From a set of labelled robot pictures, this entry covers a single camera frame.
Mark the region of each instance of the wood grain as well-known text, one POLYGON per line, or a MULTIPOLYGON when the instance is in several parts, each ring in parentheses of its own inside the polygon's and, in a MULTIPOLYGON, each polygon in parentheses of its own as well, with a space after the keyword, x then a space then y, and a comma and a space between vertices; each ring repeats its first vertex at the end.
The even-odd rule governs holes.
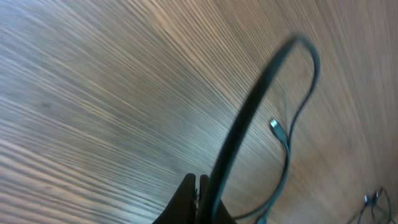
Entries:
MULTIPOLYGON (((269 223, 345 223, 381 185, 397 211, 397 11, 394 0, 1 1, 0 222, 153 222, 186 173, 210 174, 246 93, 297 32, 317 46, 321 79, 269 223)), ((267 122, 289 125, 311 75, 297 47, 234 164, 230 214, 273 191, 283 160, 267 122)))

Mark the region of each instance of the brown wooden floor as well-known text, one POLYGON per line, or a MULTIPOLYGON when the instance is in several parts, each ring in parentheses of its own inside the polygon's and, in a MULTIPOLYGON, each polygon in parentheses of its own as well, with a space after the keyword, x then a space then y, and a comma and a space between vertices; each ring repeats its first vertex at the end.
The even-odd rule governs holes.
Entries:
MULTIPOLYGON (((151 223, 186 173, 210 174, 246 93, 296 32, 322 73, 269 223, 345 223, 381 185, 398 211, 397 11, 396 0, 2 0, 0 222, 151 223)), ((311 76, 297 48, 233 167, 232 215, 273 191, 283 161, 267 122, 290 123, 311 76)))

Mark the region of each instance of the cable connector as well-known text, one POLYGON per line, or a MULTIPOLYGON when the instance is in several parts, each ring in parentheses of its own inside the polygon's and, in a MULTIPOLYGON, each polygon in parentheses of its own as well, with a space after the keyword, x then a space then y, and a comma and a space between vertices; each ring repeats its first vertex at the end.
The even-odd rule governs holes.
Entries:
POLYGON ((282 125, 276 120, 273 119, 270 123, 269 123, 270 127, 271 127, 271 131, 274 134, 274 136, 280 141, 280 142, 287 142, 287 137, 286 137, 286 132, 284 130, 284 128, 282 127, 282 125))

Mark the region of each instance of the usb connector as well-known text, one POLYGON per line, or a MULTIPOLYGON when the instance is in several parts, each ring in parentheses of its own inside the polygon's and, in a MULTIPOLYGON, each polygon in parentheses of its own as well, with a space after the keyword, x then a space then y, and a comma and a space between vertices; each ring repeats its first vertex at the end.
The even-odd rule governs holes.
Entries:
POLYGON ((284 130, 284 128, 282 127, 282 125, 276 120, 273 119, 270 123, 269 123, 270 127, 271 127, 271 131, 274 134, 274 136, 280 141, 280 142, 287 142, 287 137, 286 137, 286 132, 284 130))

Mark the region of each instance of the curved cable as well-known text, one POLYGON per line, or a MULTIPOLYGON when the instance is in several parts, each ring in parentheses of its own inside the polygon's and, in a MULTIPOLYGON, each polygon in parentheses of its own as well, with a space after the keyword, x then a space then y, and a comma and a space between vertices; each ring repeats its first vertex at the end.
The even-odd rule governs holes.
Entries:
POLYGON ((257 80, 256 84, 253 86, 248 97, 246 98, 246 101, 239 111, 235 122, 224 142, 224 145, 221 148, 213 172, 210 175, 206 194, 198 209, 197 218, 195 219, 196 224, 212 223, 212 221, 214 220, 218 205, 220 204, 221 194, 224 190, 226 180, 229 176, 229 173, 231 172, 233 162, 243 141, 244 135, 248 130, 248 127, 257 110, 257 107, 262 100, 262 97, 265 95, 269 85, 272 83, 272 80, 277 75, 277 72, 279 70, 279 67, 282 65, 282 62, 285 60, 286 56, 288 56, 290 50, 297 41, 303 43, 304 47, 310 52, 310 55, 312 57, 314 66, 312 84, 304 100, 298 107, 298 110, 293 118, 292 125, 290 127, 289 138, 285 147, 286 152, 288 152, 286 153, 286 155, 288 156, 286 157, 287 160, 285 163, 286 170, 284 169, 284 174, 282 174, 278 187, 268 201, 266 201, 253 212, 250 212, 248 214, 252 215, 262 210, 263 208, 269 208, 269 206, 276 201, 277 197, 282 191, 287 176, 286 173, 289 168, 290 145, 292 142, 291 135, 293 133, 299 113, 301 112, 302 108, 305 106, 307 100, 310 98, 310 95, 315 89, 320 70, 320 59, 317 50, 309 40, 301 35, 294 36, 289 39, 274 55, 268 66, 265 68, 265 70, 257 80))

